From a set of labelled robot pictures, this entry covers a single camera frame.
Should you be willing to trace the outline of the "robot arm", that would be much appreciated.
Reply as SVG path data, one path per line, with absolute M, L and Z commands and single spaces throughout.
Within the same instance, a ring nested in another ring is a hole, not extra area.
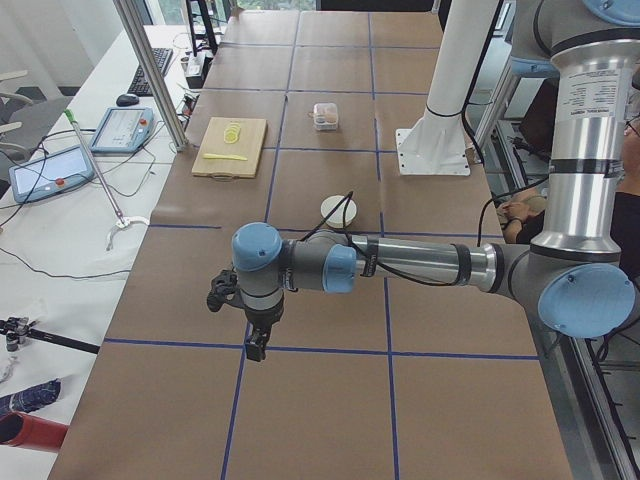
M 315 227 L 299 240 L 254 222 L 232 237 L 232 267 L 208 307 L 243 310 L 246 356 L 262 361 L 284 295 L 348 293 L 360 277 L 395 276 L 432 287 L 471 285 L 510 298 L 529 318 L 573 338 L 626 322 L 639 303 L 619 266 L 610 227 L 631 79 L 639 58 L 635 1 L 520 1 L 515 71 L 559 77 L 541 233 L 529 245 L 425 243 Z

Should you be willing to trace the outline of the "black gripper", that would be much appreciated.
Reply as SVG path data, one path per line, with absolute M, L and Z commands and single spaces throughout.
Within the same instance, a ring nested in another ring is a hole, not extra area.
M 246 358 L 250 361 L 262 362 L 266 359 L 271 328 L 280 321 L 284 313 L 284 306 L 275 305 L 265 310 L 246 307 L 244 312 L 248 322 L 252 325 L 251 333 L 246 338 Z

